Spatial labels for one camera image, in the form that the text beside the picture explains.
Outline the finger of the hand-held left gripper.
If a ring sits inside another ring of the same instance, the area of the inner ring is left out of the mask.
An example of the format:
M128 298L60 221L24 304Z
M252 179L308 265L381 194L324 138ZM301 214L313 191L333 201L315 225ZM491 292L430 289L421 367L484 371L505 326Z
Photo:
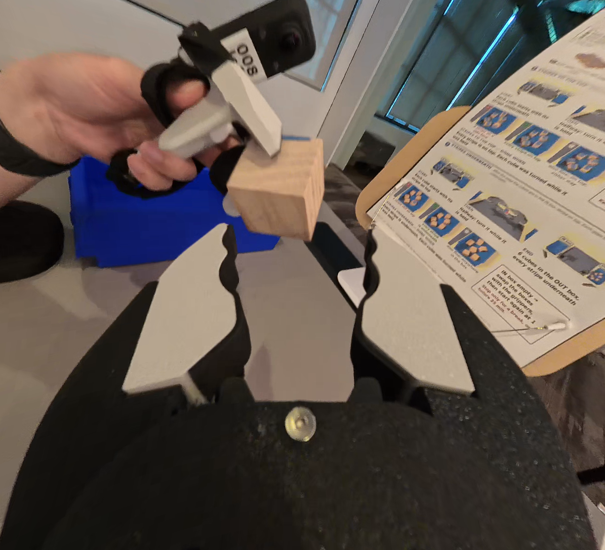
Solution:
M241 215L228 194L228 181L244 150L245 146L234 146L222 151L209 169L210 181L223 195L223 210L233 218L239 218Z
M276 112L248 75L234 61L226 61L211 76L232 119L246 128L269 157L281 150L283 124Z

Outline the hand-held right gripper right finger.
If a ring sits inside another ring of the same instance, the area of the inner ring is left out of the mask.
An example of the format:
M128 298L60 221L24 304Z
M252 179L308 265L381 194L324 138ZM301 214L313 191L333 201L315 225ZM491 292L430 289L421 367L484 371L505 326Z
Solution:
M355 384L377 382L386 402L410 403L420 389L475 392L443 294L429 269L383 230L371 230L366 291L352 332Z

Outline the light wood cube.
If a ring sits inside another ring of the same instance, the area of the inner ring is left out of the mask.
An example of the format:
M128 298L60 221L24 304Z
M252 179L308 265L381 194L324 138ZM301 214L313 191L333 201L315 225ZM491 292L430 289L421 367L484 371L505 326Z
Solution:
M309 242L324 198L323 141L283 140L269 157L250 140L226 187L251 232Z

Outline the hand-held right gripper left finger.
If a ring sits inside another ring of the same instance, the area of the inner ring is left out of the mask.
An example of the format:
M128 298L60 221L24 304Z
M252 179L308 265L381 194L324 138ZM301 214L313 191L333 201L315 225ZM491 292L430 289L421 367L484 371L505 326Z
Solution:
M214 403L242 378L251 337L238 293L237 242L218 224L162 273L122 384L129 396L179 388L190 405Z

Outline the person's left hand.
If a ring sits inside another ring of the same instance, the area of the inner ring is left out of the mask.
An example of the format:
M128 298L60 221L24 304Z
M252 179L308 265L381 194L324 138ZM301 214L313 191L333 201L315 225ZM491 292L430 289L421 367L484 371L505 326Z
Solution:
M48 163L82 157L109 164L133 149L129 171L144 187L163 191L188 182L193 160L163 153L162 125L141 95L143 71L116 57L50 54L1 71L1 122L12 138Z

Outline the blue plastic bin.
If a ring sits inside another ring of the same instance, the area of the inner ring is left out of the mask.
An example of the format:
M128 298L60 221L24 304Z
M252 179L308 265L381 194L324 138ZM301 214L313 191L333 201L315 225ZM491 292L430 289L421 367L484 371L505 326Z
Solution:
M70 173L76 258L97 267L133 266L176 259L220 223L233 226L239 253L272 250L278 236L252 233L223 206L208 169L175 193L143 200L126 195L106 178L108 166L82 159Z

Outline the black rounded object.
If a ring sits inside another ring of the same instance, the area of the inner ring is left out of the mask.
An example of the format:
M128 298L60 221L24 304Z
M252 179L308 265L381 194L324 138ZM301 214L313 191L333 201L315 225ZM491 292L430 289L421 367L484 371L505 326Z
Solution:
M15 200L1 208L1 284L25 280L56 265L64 253L59 216L35 203Z

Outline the black wrist band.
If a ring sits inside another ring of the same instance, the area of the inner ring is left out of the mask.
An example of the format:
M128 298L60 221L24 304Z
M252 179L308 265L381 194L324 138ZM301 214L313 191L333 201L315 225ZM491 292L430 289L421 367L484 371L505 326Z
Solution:
M1 168L20 176L48 178L72 170L80 159L71 163L56 163L43 159L18 141L1 122Z

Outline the person's left forearm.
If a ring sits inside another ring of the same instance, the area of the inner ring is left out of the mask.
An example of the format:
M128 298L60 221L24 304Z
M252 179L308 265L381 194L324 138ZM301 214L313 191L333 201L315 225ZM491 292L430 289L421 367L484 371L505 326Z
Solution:
M1 168L1 206L21 200L48 207L55 212L65 211L69 201L67 178L67 172L37 178Z

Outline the wooden instruction board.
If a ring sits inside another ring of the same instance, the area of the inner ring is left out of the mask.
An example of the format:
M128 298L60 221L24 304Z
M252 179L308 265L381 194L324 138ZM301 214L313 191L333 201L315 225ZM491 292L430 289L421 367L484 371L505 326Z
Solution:
M452 285L529 377L602 349L604 11L433 117L356 216Z

